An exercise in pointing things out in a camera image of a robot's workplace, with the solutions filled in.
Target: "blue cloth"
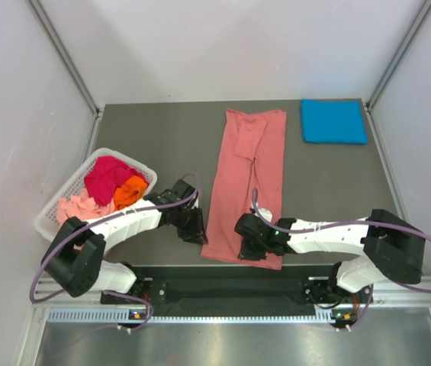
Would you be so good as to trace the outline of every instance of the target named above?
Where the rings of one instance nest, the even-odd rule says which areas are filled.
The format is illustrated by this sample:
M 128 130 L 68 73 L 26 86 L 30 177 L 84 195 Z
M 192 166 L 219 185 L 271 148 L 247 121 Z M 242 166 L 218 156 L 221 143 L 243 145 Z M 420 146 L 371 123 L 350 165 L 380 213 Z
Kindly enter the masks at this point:
M 359 101 L 301 102 L 301 131 L 308 143 L 368 143 Z

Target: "white laundry basket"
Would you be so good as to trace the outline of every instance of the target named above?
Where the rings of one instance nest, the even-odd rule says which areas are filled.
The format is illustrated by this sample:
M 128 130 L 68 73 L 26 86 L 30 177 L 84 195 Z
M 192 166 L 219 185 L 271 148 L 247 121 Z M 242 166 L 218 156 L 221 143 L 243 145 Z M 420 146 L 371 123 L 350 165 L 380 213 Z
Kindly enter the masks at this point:
M 102 148 L 93 152 L 89 158 L 83 162 L 83 164 L 76 170 L 72 177 L 59 189 L 54 197 L 47 203 L 42 211 L 37 215 L 34 220 L 35 229 L 50 242 L 53 241 L 57 232 L 60 229 L 60 225 L 56 219 L 57 203 L 61 197 L 69 198 L 72 195 L 78 195 L 79 192 L 85 187 L 85 176 L 93 169 L 96 160 L 100 156 L 113 156 L 128 166 L 135 168 L 141 173 L 149 184 L 146 193 L 148 194 L 154 187 L 157 181 L 157 174 L 152 169 L 147 168 L 144 164 L 120 154 L 117 151 Z

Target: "gray mat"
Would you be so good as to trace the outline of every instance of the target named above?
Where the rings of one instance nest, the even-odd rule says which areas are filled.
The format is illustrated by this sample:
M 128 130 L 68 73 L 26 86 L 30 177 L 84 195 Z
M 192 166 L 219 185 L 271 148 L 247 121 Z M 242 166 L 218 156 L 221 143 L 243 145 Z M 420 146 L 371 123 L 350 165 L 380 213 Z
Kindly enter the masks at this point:
M 109 104 L 95 148 L 131 156 L 158 174 L 156 191 L 170 188 L 185 172 L 201 177 L 205 222 L 225 126 L 225 110 L 247 113 L 282 109 L 288 114 L 285 141 L 283 216 L 310 221 L 349 220 L 372 208 L 395 212 L 371 134 L 367 146 L 315 145 L 301 138 L 299 101 L 218 101 Z M 227 265 L 200 257 L 201 247 L 182 242 L 175 229 L 141 233 L 111 250 L 108 259 L 132 265 Z M 348 255 L 286 255 L 284 263 L 333 264 Z

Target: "folded clothing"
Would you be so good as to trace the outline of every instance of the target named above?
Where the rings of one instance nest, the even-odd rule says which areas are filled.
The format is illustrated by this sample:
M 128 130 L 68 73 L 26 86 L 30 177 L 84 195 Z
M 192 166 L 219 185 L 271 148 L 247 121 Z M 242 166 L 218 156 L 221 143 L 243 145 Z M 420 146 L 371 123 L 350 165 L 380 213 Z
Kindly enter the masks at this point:
M 281 217 L 286 113 L 245 114 L 227 111 L 208 215 L 208 244 L 201 255 L 224 262 L 281 269 L 281 257 L 267 254 L 262 261 L 241 259 L 242 237 L 234 231 L 251 208 L 251 193 L 259 189 L 259 204 Z
M 85 187 L 89 197 L 93 197 L 100 206 L 106 206 L 114 196 L 114 192 L 130 177 L 136 175 L 147 181 L 136 169 L 113 156 L 100 156 L 93 170 L 85 176 Z
M 56 218 L 60 225 L 70 217 L 78 217 L 80 220 L 96 219 L 111 214 L 115 211 L 114 201 L 111 200 L 106 206 L 98 206 L 95 200 L 88 195 L 83 188 L 79 196 L 71 196 L 69 200 L 61 197 L 57 204 Z
M 147 183 L 137 175 L 131 176 L 114 193 L 115 210 L 122 210 L 135 204 L 142 198 L 147 189 Z
M 368 143 L 360 101 L 301 102 L 301 131 L 308 143 Z

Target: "orange cloth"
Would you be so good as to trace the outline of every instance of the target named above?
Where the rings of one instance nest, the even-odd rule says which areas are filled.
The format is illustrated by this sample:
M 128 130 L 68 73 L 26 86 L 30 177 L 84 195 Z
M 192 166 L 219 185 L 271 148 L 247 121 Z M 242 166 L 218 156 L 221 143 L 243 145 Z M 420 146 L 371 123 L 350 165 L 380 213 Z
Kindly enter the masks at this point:
M 137 175 L 132 175 L 114 193 L 115 210 L 122 210 L 135 204 L 142 198 L 147 189 L 146 181 Z

